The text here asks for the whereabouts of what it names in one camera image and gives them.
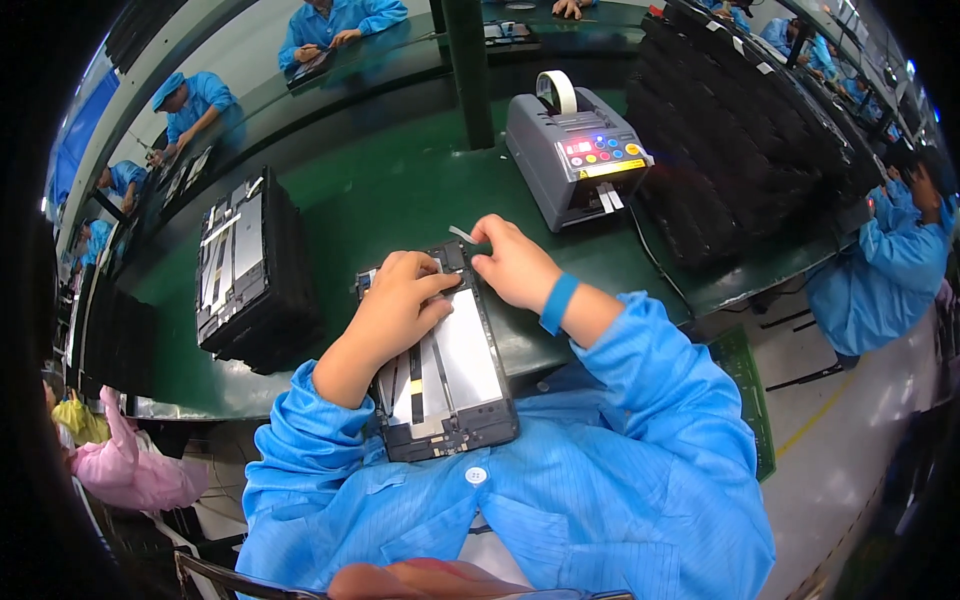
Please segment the green support pillar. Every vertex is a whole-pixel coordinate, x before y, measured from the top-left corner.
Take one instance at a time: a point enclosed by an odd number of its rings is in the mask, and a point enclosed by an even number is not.
[[[445,34],[446,21],[444,20],[443,0],[430,0],[430,16],[433,17],[433,31],[437,34]]]
[[[480,0],[442,0],[442,5],[470,149],[492,148],[493,117]]]

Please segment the yellow bag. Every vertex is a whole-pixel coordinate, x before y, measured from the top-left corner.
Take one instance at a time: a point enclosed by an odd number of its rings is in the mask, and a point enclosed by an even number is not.
[[[53,420],[70,430],[77,445],[87,442],[100,444],[109,440],[110,428],[104,416],[91,413],[90,408],[77,399],[77,393],[73,390],[70,395],[72,399],[61,402],[51,411]]]

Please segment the blue wristband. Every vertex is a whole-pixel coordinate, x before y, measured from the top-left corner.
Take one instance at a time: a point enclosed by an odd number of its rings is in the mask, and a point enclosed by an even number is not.
[[[566,306],[570,304],[573,293],[580,285],[580,280],[575,276],[564,273],[557,279],[557,283],[550,292],[550,297],[546,299],[543,306],[543,313],[540,315],[540,326],[549,332],[550,335],[560,333],[560,321],[564,319]]]

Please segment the glasses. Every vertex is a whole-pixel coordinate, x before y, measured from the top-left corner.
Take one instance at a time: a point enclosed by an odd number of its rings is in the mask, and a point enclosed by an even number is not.
[[[177,563],[177,578],[180,580],[180,591],[184,598],[187,597],[187,578],[199,575],[209,580],[217,596],[225,600],[231,597],[231,591],[262,600],[331,600],[321,591],[285,588],[274,582],[241,575],[179,550],[174,552],[174,561]],[[636,597],[629,591],[588,593],[576,589],[543,589],[509,594],[502,596],[500,600],[636,600]]]

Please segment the blue cap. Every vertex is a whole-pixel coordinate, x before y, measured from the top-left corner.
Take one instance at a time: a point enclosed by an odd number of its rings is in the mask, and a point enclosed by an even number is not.
[[[154,94],[154,99],[151,101],[154,108],[154,112],[160,110],[160,105],[163,104],[163,101],[167,99],[167,96],[177,91],[177,88],[180,87],[186,79],[183,77],[182,73],[174,73],[167,78],[167,81],[163,82],[163,85],[160,86],[160,89]]]

